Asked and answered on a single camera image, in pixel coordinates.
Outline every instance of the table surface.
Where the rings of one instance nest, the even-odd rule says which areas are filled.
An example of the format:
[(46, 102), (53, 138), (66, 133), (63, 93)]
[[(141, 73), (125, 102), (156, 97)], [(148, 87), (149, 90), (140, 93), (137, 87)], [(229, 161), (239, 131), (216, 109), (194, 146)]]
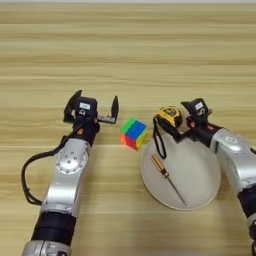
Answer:
[[(63, 109), (78, 89), (108, 114), (102, 125), (73, 240), (73, 255), (250, 255), (246, 220), (226, 176), (218, 196), (191, 212), (158, 203), (143, 185), (139, 158), (120, 144), (135, 117), (149, 125), (164, 105), (204, 97), (211, 121), (256, 145), (256, 6), (0, 5), (0, 245), (20, 255), (39, 208), (25, 202), (20, 169), (57, 145), (71, 126)], [(53, 159), (28, 181), (43, 197)]]

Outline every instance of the yellow tape measure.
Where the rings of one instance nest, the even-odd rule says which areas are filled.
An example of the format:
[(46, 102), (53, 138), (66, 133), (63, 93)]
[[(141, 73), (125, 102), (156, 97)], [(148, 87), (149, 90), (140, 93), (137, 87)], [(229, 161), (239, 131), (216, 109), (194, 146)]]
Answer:
[(158, 118), (162, 118), (170, 125), (178, 128), (182, 123), (182, 115), (179, 109), (173, 106), (163, 107), (157, 113)]

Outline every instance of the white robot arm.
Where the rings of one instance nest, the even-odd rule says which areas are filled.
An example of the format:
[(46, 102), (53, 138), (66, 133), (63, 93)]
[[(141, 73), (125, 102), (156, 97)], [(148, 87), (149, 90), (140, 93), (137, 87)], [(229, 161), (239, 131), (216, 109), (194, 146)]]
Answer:
[[(22, 169), (22, 186), (29, 203), (41, 205), (40, 215), (22, 256), (70, 256), (71, 242), (79, 214), (83, 177), (88, 167), (90, 149), (100, 130), (99, 122), (116, 123), (119, 104), (115, 97), (111, 116), (98, 115), (97, 101), (81, 97), (78, 91), (64, 111), (64, 122), (73, 124), (73, 131), (60, 145), (49, 152), (32, 156)], [(55, 175), (41, 202), (26, 184), (26, 167), (33, 161), (56, 153)]]
[(216, 154), (248, 219), (250, 236), (254, 241), (252, 255), (256, 256), (256, 152), (243, 137), (209, 123), (208, 116), (211, 110), (202, 98), (182, 102), (182, 105), (189, 112), (186, 118), (189, 130), (179, 133), (177, 127), (170, 125), (160, 116), (156, 116), (157, 123), (177, 143), (188, 137), (203, 143)]

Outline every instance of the white plate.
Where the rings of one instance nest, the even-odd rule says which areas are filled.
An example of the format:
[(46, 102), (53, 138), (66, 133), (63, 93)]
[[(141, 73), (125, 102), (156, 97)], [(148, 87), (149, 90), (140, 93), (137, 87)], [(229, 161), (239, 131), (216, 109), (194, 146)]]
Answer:
[(190, 139), (177, 144), (168, 134), (162, 137), (167, 158), (159, 158), (186, 205), (151, 160), (151, 155), (157, 152), (154, 140), (145, 148), (140, 163), (141, 175), (149, 192), (162, 204), (177, 210), (192, 210), (210, 203), (218, 193), (221, 182), (221, 172), (214, 154), (201, 143)]

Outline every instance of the colorful cube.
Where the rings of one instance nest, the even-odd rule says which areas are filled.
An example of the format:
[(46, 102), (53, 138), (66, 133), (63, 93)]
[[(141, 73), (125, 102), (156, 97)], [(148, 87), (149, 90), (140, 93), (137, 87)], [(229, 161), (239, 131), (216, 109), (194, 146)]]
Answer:
[(121, 129), (121, 142), (138, 150), (147, 137), (148, 128), (138, 120), (129, 119)]

